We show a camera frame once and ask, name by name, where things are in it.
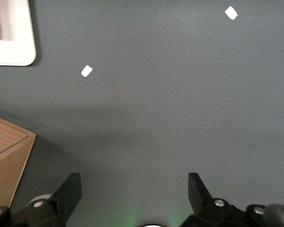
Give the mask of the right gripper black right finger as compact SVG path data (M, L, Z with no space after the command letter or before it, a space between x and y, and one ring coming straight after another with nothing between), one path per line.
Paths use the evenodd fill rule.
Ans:
M188 174L188 198L193 214L183 227L246 227L245 212L221 198L214 198L198 173Z

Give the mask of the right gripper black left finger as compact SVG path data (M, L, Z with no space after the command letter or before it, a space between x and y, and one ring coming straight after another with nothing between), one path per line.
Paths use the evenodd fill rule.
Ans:
M81 198L81 175L72 173L53 194L38 196L16 212L15 226L65 227Z

